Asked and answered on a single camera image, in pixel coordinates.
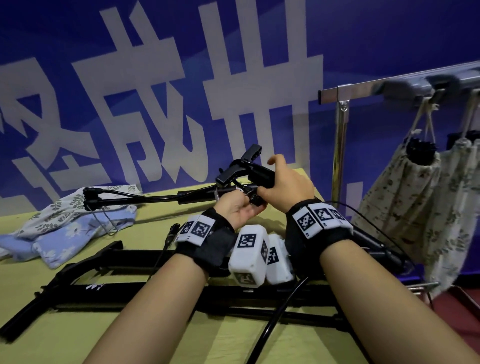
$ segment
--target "person's right hand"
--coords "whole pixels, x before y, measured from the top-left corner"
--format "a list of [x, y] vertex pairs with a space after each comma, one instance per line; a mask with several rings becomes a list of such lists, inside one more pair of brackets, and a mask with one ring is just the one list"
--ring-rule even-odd
[[258, 187], [257, 194], [277, 210], [287, 213], [298, 202], [315, 197], [312, 181], [291, 170], [283, 155], [277, 154], [271, 157], [268, 164], [275, 164], [275, 186], [273, 188]]

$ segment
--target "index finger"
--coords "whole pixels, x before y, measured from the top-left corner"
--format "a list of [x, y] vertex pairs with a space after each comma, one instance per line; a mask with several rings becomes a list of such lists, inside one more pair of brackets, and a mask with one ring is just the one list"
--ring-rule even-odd
[[268, 160], [268, 164], [275, 164], [275, 170], [282, 170], [287, 167], [287, 161], [285, 161], [285, 157], [282, 154], [271, 156]]

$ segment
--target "tabletop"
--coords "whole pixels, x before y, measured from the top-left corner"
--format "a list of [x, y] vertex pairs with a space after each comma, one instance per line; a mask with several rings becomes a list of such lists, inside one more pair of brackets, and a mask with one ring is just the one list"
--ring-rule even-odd
[[[157, 194], [176, 194], [179, 190]], [[91, 241], [69, 263], [94, 255], [116, 240], [124, 249], [161, 249], [170, 226], [184, 223], [189, 215], [200, 213], [212, 203], [178, 205], [176, 202], [147, 204], [138, 209], [136, 223], [118, 232]], [[12, 233], [31, 216], [21, 214], [0, 218], [0, 234]], [[263, 225], [268, 233], [285, 234], [285, 215], [269, 206], [249, 224]], [[41, 259], [16, 263], [0, 262], [0, 326], [34, 298], [40, 286], [49, 283], [56, 270], [49, 269]], [[89, 282], [145, 281], [141, 277], [85, 277]], [[333, 315], [332, 307], [291, 308], [289, 311]], [[0, 363], [80, 364], [118, 313], [48, 312], [42, 315], [13, 344], [0, 343]], [[246, 361], [266, 323], [232, 317], [211, 317], [196, 312], [180, 342], [172, 364], [241, 364]], [[258, 363], [366, 363], [352, 337], [331, 328], [282, 325], [275, 328]]]

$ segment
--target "drawstring bag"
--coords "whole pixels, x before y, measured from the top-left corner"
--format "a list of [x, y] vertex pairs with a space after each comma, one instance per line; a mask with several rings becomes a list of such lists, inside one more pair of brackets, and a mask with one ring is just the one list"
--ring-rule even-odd
[[431, 292], [433, 297], [449, 289], [459, 276], [477, 225], [480, 140], [468, 140], [468, 128], [466, 122], [461, 138], [441, 154], [440, 181], [425, 229], [425, 279], [440, 283]]
[[[432, 112], [438, 105], [432, 104], [430, 99], [423, 99], [406, 141], [398, 147], [359, 207], [359, 212], [392, 238], [415, 263], [422, 263], [424, 230], [432, 208], [432, 194], [440, 178], [440, 155], [436, 150], [431, 153], [433, 162], [430, 165], [419, 165], [409, 159], [412, 137], [418, 134], [416, 128], [424, 114], [425, 139], [430, 132], [435, 143]], [[361, 216], [354, 215], [352, 224], [396, 249]]]

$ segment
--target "red floor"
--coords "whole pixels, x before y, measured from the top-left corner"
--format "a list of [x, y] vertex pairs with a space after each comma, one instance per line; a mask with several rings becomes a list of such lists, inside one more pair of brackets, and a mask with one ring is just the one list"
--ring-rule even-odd
[[[480, 303], [480, 290], [465, 290], [465, 292]], [[433, 303], [436, 313], [480, 354], [480, 321], [447, 292], [437, 297]]]

